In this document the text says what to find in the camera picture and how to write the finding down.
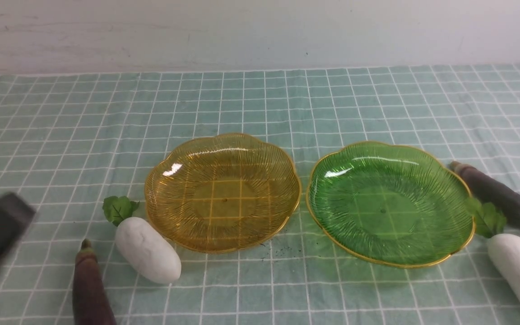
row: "checkered tablecloth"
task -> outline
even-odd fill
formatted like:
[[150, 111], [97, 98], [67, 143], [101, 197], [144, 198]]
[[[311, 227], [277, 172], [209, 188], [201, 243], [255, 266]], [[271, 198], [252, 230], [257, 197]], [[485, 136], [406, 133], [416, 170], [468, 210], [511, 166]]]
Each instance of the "checkered tablecloth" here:
[[481, 238], [437, 267], [382, 267], [335, 247], [304, 201], [262, 245], [177, 247], [177, 282], [138, 276], [114, 249], [103, 198], [143, 201], [147, 173], [171, 150], [225, 132], [282, 147], [304, 189], [319, 157], [368, 139], [473, 164], [520, 192], [520, 64], [0, 76], [0, 193], [39, 210], [2, 271], [0, 325], [73, 323], [84, 237], [121, 324], [520, 325]]

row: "radish leaf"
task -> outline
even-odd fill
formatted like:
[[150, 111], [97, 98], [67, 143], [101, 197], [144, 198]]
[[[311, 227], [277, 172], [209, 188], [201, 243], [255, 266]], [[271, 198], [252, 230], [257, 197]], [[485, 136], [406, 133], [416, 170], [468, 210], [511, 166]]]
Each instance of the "radish leaf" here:
[[139, 206], [140, 202], [130, 201], [128, 197], [111, 196], [103, 200], [102, 209], [106, 219], [117, 227], [132, 216]]
[[467, 211], [474, 216], [475, 234], [491, 238], [503, 232], [507, 219], [497, 211], [493, 203], [481, 204], [479, 200], [469, 198], [466, 207]]

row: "eggplant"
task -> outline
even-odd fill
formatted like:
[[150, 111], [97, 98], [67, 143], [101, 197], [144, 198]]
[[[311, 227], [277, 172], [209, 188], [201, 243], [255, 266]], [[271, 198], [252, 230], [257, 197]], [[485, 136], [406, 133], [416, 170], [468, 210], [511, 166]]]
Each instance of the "eggplant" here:
[[469, 164], [453, 161], [450, 168], [466, 183], [475, 197], [483, 203], [493, 203], [506, 216], [507, 224], [520, 229], [519, 193]]
[[76, 256], [72, 298], [75, 325], [116, 325], [98, 260], [88, 239], [81, 243]]

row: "plate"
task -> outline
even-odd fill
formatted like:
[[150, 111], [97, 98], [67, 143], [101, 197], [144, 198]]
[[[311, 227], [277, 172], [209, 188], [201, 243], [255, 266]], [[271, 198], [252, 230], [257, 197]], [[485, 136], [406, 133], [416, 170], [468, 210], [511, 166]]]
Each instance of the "plate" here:
[[144, 188], [153, 228], [180, 246], [225, 253], [262, 243], [298, 207], [301, 183], [281, 148], [246, 134], [178, 146]]
[[417, 148], [365, 141], [323, 157], [306, 202], [338, 245], [364, 260], [400, 268], [435, 265], [468, 244], [467, 185]]

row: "white wall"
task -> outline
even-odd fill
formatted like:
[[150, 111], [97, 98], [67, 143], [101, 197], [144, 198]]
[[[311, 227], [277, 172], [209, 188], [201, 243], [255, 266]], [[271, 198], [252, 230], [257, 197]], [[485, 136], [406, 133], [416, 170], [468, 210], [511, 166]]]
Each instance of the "white wall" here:
[[520, 0], [0, 0], [0, 74], [520, 61]]

